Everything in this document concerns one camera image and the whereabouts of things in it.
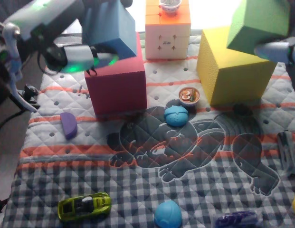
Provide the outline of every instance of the blue dome toy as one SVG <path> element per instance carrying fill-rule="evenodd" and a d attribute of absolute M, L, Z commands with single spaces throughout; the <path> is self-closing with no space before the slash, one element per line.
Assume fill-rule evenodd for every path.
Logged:
<path fill-rule="evenodd" d="M 182 223 L 181 209 L 174 201 L 164 202 L 157 207 L 154 221 L 160 228 L 179 228 Z"/>
<path fill-rule="evenodd" d="M 172 127 L 182 127 L 189 119 L 189 112 L 182 106 L 172 106 L 165 110 L 166 123 Z"/>

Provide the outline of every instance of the green toy car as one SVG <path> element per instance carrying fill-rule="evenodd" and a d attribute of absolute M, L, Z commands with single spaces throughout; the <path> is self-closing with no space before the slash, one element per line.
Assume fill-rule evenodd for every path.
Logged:
<path fill-rule="evenodd" d="M 89 196 L 79 196 L 62 200 L 58 203 L 57 213 L 61 221 L 67 222 L 107 215 L 111 209 L 111 198 L 106 192 Z"/>

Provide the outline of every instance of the purple semicircle block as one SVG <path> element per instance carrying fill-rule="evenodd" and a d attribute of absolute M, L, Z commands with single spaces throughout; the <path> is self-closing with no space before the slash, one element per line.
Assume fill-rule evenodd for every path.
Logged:
<path fill-rule="evenodd" d="M 71 113 L 61 113 L 60 116 L 66 139 L 74 138 L 77 133 L 76 117 Z"/>

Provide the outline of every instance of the cube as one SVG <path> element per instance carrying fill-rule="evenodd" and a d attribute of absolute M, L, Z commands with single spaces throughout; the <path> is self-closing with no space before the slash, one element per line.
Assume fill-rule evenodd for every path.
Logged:
<path fill-rule="evenodd" d="M 167 14 L 158 0 L 146 1 L 145 53 L 147 59 L 185 59 L 190 39 L 190 7 L 183 0 L 175 14 Z"/>
<path fill-rule="evenodd" d="M 226 48 L 229 27 L 203 30 L 197 72 L 210 105 L 261 98 L 276 63 Z"/>
<path fill-rule="evenodd" d="M 289 16 L 286 0 L 242 0 L 232 19 L 227 47 L 254 55 L 257 44 L 287 36 Z"/>
<path fill-rule="evenodd" d="M 139 34 L 137 56 L 96 69 L 85 80 L 96 115 L 144 110 L 147 107 L 145 69 Z"/>
<path fill-rule="evenodd" d="M 117 51 L 119 59 L 136 56 L 135 21 L 120 0 L 89 8 L 80 21 L 84 44 L 110 47 Z"/>

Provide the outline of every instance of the quilted mat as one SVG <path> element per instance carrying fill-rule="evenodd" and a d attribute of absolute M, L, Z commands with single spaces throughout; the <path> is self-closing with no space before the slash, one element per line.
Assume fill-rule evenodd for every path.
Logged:
<path fill-rule="evenodd" d="M 285 66 L 277 65 L 262 99 L 213 108 L 196 73 L 199 42 L 190 38 L 186 60 L 144 61 L 142 113 L 96 117 L 84 74 L 44 75 L 3 227 L 153 228 L 157 206 L 169 200 L 180 206 L 184 228 L 209 228 L 211 215 L 249 209 L 262 212 L 263 227 L 295 227 L 295 178 L 286 177 L 276 141 L 289 130 L 295 142 L 295 92 Z M 173 128 L 163 114 L 185 86 L 201 99 L 188 109 L 189 122 Z M 70 141 L 61 112 L 76 116 Z M 112 198 L 108 217 L 59 221 L 60 200 L 101 191 Z"/>

